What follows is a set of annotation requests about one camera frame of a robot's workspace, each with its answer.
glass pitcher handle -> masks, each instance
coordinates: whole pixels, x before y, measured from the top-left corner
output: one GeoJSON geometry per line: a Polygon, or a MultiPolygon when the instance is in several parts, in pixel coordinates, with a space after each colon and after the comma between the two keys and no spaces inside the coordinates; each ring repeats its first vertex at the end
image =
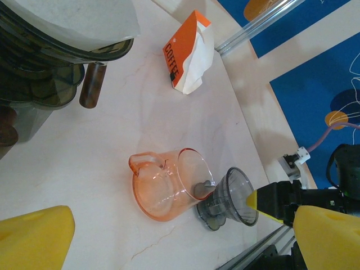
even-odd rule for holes
{"type": "Polygon", "coordinates": [[[146,152],[142,154],[132,155],[129,158],[129,167],[135,175],[139,174],[141,167],[147,166],[149,164],[155,164],[160,169],[165,168],[166,160],[164,160],[160,155],[154,152],[146,152]]]}

wooden handle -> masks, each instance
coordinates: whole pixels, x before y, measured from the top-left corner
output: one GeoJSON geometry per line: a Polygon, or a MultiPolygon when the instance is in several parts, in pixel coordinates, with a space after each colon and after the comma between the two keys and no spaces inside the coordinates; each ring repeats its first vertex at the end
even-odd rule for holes
{"type": "Polygon", "coordinates": [[[86,71],[83,89],[80,95],[80,104],[92,109],[96,107],[99,99],[102,82],[104,81],[106,64],[90,63],[86,71]]]}
{"type": "Polygon", "coordinates": [[[13,127],[17,113],[14,109],[0,106],[0,159],[17,143],[19,135],[13,127]]]}

marble countertop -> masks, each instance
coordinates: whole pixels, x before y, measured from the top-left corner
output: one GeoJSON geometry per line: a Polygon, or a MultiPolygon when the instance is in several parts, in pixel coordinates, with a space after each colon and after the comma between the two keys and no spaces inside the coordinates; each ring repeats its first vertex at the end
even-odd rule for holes
{"type": "Polygon", "coordinates": [[[212,232],[193,209],[151,220],[133,196],[128,158],[192,147],[217,182],[232,166],[254,188],[268,180],[220,55],[198,90],[174,90],[161,49],[179,23],[150,1],[134,5],[142,35],[109,63],[97,107],[74,100],[0,161],[0,220],[68,205],[76,229],[63,269],[214,269],[278,224],[260,215],[255,227],[227,220],[212,232]]]}

pink cable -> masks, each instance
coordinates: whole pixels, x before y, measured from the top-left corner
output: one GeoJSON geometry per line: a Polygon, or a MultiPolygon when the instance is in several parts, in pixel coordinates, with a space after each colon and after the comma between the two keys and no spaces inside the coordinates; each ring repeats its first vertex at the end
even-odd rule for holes
{"type": "Polygon", "coordinates": [[[331,126],[329,126],[327,128],[327,130],[325,131],[325,133],[321,136],[321,138],[316,143],[314,143],[309,148],[307,148],[307,151],[311,152],[314,149],[316,149],[316,147],[318,147],[325,140],[327,135],[329,135],[330,131],[332,131],[334,128],[340,127],[340,126],[352,127],[352,128],[360,130],[360,126],[358,126],[358,125],[355,125],[355,124],[352,124],[352,123],[347,123],[347,122],[337,122],[337,123],[332,124],[331,126]]]}

orange glass pitcher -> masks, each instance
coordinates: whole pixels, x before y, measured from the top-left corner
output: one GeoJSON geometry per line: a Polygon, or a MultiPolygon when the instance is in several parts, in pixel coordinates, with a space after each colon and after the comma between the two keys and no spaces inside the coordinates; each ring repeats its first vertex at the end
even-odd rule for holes
{"type": "Polygon", "coordinates": [[[215,189],[208,165],[191,148],[132,155],[129,166],[134,172],[136,202],[156,221],[174,219],[206,199],[215,189]]]}

